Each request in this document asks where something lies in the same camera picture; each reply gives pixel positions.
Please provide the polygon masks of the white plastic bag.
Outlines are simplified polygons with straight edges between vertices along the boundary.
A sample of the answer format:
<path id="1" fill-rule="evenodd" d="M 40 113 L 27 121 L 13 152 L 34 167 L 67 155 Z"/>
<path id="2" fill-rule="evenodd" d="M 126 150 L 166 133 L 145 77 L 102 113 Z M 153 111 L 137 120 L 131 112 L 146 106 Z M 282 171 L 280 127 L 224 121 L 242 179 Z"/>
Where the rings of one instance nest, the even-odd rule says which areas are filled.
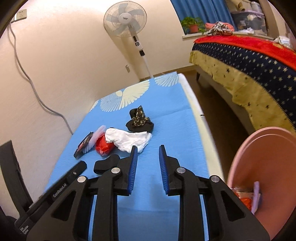
<path id="1" fill-rule="evenodd" d="M 108 128 L 105 132 L 105 139 L 108 143 L 114 145 L 122 152 L 131 153 L 132 147 L 136 146 L 138 153 L 141 153 L 152 138 L 148 132 L 129 133 L 116 128 Z"/>

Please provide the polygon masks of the small red bag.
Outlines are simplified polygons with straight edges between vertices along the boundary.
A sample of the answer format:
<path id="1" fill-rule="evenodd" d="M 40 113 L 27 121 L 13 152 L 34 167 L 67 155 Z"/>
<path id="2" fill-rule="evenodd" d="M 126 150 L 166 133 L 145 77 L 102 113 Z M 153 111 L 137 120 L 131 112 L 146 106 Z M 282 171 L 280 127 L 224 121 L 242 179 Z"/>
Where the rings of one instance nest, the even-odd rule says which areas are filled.
<path id="1" fill-rule="evenodd" d="M 105 135 L 102 135 L 95 144 L 95 150 L 101 156 L 108 156 L 114 148 L 114 143 L 108 143 L 105 139 Z"/>

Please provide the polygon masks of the black patterned sock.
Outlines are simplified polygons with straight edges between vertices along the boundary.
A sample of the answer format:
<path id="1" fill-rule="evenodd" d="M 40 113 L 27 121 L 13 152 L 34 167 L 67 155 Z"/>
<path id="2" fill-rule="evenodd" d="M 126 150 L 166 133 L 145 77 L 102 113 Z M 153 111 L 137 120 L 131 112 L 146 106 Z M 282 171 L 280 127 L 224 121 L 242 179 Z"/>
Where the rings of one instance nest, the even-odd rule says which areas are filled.
<path id="1" fill-rule="evenodd" d="M 126 123 L 125 126 L 130 132 L 152 133 L 152 130 L 154 129 L 154 124 L 151 122 L 150 118 L 145 115 L 142 106 L 131 109 L 129 112 L 129 115 L 130 115 L 130 120 Z"/>

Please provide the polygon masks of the black red snack wrapper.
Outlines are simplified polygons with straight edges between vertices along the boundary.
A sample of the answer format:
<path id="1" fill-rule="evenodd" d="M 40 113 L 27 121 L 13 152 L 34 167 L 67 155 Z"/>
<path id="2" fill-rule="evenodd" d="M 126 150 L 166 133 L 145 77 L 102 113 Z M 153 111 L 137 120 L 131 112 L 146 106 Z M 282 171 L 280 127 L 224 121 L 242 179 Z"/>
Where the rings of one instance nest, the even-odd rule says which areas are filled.
<path id="1" fill-rule="evenodd" d="M 74 153 L 74 158 L 78 158 L 79 156 L 81 156 L 81 154 L 83 153 L 83 151 L 86 149 L 86 147 L 88 146 L 91 138 L 93 136 L 93 132 L 90 132 L 82 141 L 81 143 L 78 145 L 75 153 Z"/>

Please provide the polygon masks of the red plastic bag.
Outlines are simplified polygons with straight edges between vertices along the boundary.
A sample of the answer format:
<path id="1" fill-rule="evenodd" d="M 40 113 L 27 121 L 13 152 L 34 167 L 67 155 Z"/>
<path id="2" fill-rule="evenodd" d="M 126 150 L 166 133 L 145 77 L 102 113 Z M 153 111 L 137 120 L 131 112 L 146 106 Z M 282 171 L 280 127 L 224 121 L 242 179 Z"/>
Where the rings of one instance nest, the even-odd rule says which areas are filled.
<path id="1" fill-rule="evenodd" d="M 251 211 L 253 202 L 253 192 L 241 191 L 239 188 L 231 189 L 243 204 Z"/>

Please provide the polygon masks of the white bubble wrap sheet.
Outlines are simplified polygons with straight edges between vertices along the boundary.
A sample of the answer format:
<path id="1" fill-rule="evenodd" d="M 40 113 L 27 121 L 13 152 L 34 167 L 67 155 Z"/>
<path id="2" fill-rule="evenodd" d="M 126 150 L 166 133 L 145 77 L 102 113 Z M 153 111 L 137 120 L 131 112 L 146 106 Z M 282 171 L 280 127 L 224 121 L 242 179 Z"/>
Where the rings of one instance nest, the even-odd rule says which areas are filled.
<path id="1" fill-rule="evenodd" d="M 260 183 L 259 181 L 255 181 L 253 185 L 253 197 L 252 197 L 252 205 L 251 205 L 251 212 L 252 214 L 255 214 L 255 212 L 258 209 L 259 203 L 260 203 Z"/>

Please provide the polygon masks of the pink plastic basin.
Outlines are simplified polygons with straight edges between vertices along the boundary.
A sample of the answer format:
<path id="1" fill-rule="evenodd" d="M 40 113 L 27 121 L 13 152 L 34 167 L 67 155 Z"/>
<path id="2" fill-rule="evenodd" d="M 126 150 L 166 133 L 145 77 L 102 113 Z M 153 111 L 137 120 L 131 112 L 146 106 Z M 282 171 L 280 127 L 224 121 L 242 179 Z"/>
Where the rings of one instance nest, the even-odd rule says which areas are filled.
<path id="1" fill-rule="evenodd" d="M 251 134 L 238 149 L 227 179 L 229 187 L 252 189 L 259 182 L 256 218 L 270 238 L 282 230 L 295 209 L 295 135 L 267 127 Z"/>

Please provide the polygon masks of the navy star bed sheet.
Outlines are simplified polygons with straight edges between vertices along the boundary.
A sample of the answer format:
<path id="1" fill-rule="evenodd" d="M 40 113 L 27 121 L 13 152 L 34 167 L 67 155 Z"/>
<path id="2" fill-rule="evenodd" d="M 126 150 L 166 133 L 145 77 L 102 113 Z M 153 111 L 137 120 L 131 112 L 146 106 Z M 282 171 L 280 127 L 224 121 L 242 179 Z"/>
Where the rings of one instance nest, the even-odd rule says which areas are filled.
<path id="1" fill-rule="evenodd" d="M 196 45 L 189 61 L 244 109 L 247 129 L 277 126 L 295 133 L 295 70 L 264 54 L 217 43 Z"/>

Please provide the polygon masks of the potted green plant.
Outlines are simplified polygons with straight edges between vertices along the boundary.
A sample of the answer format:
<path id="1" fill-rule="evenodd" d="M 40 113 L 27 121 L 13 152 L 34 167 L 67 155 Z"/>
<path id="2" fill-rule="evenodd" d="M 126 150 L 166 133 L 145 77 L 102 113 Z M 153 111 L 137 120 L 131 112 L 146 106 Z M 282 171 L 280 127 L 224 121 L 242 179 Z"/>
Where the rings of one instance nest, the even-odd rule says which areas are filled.
<path id="1" fill-rule="evenodd" d="M 205 23 L 199 17 L 187 16 L 181 20 L 181 26 L 186 35 L 206 32 Z"/>

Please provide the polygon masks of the pink folded cloth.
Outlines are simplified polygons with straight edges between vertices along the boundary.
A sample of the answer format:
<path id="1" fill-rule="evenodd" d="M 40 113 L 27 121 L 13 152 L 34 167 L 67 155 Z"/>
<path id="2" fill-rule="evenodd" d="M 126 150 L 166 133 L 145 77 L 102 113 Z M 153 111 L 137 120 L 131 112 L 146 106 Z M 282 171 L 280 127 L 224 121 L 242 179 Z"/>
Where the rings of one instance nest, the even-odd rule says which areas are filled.
<path id="1" fill-rule="evenodd" d="M 224 22 L 221 22 L 221 21 L 218 21 L 216 23 L 205 23 L 205 28 L 207 30 L 210 30 L 212 28 L 216 28 L 216 29 L 221 29 L 221 30 L 224 30 L 224 31 L 234 32 L 233 25 L 231 25 L 229 23 L 224 23 Z"/>

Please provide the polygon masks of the zebra striped cloth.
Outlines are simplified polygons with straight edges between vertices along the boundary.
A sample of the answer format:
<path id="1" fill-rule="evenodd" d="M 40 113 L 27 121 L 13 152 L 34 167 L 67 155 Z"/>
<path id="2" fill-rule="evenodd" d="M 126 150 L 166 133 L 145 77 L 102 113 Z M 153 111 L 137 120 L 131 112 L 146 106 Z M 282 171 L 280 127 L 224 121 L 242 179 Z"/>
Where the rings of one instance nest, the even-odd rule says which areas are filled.
<path id="1" fill-rule="evenodd" d="M 233 32 L 235 31 L 233 25 L 229 23 L 224 23 L 221 21 L 218 21 L 214 24 L 206 23 L 205 28 L 206 28 L 205 34 L 208 36 L 215 36 L 215 35 L 229 36 L 229 35 L 232 35 Z"/>

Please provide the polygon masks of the white standing fan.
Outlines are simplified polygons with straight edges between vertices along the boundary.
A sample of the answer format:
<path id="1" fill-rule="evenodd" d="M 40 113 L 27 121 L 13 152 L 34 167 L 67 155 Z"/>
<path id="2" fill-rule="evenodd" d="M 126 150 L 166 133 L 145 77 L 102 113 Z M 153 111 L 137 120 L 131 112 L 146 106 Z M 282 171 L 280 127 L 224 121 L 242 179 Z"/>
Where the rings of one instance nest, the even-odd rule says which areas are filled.
<path id="1" fill-rule="evenodd" d="M 133 1 L 121 1 L 113 4 L 106 11 L 103 26 L 107 33 L 116 37 L 131 37 L 134 46 L 142 57 L 149 77 L 153 77 L 149 69 L 144 48 L 139 40 L 138 33 L 147 23 L 147 13 L 144 8 Z"/>

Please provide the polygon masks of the blue curtain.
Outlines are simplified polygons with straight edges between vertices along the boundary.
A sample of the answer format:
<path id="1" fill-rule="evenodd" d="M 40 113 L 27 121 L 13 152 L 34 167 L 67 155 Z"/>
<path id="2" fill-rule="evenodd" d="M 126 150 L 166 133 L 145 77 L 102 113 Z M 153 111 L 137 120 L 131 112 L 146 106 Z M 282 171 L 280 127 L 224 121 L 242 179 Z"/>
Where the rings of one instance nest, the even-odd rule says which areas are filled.
<path id="1" fill-rule="evenodd" d="M 198 18 L 204 23 L 221 21 L 237 30 L 225 0 L 171 0 L 171 4 L 180 21 L 186 17 Z"/>

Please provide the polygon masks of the red floral blanket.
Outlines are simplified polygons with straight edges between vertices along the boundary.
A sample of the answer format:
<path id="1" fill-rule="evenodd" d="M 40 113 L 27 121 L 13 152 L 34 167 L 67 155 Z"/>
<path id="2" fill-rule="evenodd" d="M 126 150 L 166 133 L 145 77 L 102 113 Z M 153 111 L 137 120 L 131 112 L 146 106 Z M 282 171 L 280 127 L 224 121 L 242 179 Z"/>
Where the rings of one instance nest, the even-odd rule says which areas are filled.
<path id="1" fill-rule="evenodd" d="M 270 40 L 259 39 L 255 37 L 244 37 L 244 36 L 204 36 L 196 39 L 192 50 L 196 45 L 217 43 L 224 44 L 227 46 L 240 47 L 243 49 L 251 50 L 271 57 L 277 61 L 280 61 L 284 65 L 295 70 L 295 51 L 288 49 L 287 47 L 274 43 Z"/>

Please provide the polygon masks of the clear storage box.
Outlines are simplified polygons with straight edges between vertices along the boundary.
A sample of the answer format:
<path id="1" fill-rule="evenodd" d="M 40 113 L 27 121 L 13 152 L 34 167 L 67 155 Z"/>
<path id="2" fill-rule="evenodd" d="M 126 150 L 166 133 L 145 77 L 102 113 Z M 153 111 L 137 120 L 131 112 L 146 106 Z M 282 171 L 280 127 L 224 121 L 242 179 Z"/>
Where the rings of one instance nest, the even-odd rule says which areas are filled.
<path id="1" fill-rule="evenodd" d="M 231 16 L 238 30 L 252 28 L 255 32 L 267 34 L 265 15 L 255 11 L 235 11 Z"/>

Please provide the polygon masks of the khaki jacket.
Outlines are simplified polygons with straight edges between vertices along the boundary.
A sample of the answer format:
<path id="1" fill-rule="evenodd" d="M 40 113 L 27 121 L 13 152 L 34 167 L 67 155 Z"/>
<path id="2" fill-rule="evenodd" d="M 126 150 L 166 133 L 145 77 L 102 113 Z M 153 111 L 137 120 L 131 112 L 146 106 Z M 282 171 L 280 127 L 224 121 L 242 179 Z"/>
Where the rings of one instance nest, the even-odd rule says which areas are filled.
<path id="1" fill-rule="evenodd" d="M 236 7 L 239 11 L 245 11 L 242 1 L 239 0 L 230 0 L 230 2 Z"/>

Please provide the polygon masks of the plaid pillow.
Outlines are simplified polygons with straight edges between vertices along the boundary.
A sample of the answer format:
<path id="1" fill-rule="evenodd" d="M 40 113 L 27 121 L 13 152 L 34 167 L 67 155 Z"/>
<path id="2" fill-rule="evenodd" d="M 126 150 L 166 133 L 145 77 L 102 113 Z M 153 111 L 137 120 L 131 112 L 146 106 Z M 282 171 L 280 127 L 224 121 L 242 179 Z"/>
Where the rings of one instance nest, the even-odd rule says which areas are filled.
<path id="1" fill-rule="evenodd" d="M 278 36 L 273 40 L 273 42 L 285 46 L 286 48 L 293 49 L 292 42 L 286 36 Z"/>

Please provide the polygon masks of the white wall socket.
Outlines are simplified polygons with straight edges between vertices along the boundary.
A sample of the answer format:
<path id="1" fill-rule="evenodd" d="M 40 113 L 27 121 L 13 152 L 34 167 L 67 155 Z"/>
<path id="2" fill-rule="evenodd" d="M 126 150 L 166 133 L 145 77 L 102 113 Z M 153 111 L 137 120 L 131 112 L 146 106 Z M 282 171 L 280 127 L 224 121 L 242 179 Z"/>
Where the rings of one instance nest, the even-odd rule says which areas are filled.
<path id="1" fill-rule="evenodd" d="M 20 20 L 24 20 L 27 18 L 27 10 L 26 9 L 22 9 L 19 10 L 15 17 L 14 17 L 14 21 L 20 21 Z"/>

